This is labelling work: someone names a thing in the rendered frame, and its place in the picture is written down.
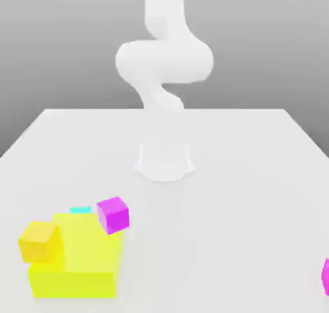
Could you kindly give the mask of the small magenta cube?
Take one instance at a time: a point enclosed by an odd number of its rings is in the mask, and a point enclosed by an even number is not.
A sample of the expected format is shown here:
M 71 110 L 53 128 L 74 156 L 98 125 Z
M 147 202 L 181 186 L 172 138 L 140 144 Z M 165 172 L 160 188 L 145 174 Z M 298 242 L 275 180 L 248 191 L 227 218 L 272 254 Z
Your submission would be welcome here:
M 325 259 L 321 272 L 321 281 L 325 290 L 325 294 L 329 296 L 329 258 Z
M 129 208 L 120 197 L 113 197 L 97 204 L 98 219 L 107 235 L 130 226 Z

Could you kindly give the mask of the small orange cube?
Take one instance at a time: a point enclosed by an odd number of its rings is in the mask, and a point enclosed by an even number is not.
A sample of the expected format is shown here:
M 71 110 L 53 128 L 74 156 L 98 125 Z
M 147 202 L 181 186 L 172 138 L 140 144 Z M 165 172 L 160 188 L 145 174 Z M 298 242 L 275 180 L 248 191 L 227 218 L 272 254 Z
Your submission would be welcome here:
M 62 250 L 60 228 L 54 222 L 32 221 L 18 239 L 22 260 L 27 264 L 52 262 Z

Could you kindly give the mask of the large yellow box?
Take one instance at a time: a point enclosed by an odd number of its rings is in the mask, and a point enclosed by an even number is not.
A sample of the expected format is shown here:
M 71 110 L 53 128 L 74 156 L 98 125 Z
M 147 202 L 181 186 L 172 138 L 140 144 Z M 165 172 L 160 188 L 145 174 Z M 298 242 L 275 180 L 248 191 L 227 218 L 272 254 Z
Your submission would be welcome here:
M 95 213 L 57 213 L 62 248 L 51 263 L 31 264 L 35 298 L 114 298 L 124 232 L 106 234 Z

